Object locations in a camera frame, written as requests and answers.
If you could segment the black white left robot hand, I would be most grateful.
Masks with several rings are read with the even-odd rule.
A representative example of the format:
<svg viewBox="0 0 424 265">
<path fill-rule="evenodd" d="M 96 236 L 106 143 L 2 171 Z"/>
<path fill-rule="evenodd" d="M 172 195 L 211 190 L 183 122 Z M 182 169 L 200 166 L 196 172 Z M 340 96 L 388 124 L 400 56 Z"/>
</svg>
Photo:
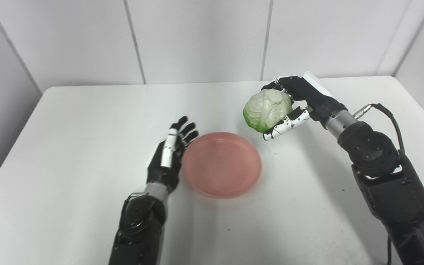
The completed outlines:
<svg viewBox="0 0 424 265">
<path fill-rule="evenodd" d="M 158 144 L 147 168 L 147 184 L 160 183 L 172 193 L 179 184 L 179 171 L 187 147 L 199 136 L 196 124 L 182 116 L 168 129 L 166 138 Z"/>
</svg>

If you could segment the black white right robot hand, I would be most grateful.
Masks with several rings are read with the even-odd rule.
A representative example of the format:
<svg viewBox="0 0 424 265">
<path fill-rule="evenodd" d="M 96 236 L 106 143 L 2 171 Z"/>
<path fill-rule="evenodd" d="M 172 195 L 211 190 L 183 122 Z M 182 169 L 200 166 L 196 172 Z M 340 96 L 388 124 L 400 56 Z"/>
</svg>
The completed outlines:
<svg viewBox="0 0 424 265">
<path fill-rule="evenodd" d="M 262 136 L 266 141 L 287 133 L 308 119 L 320 122 L 327 129 L 329 122 L 340 112 L 348 111 L 345 105 L 334 98 L 324 84 L 309 71 L 303 77 L 278 77 L 262 87 L 261 90 L 268 89 L 284 92 L 292 101 L 305 101 L 307 106 L 304 109 L 297 107 L 281 118 L 273 127 L 263 132 Z"/>
</svg>

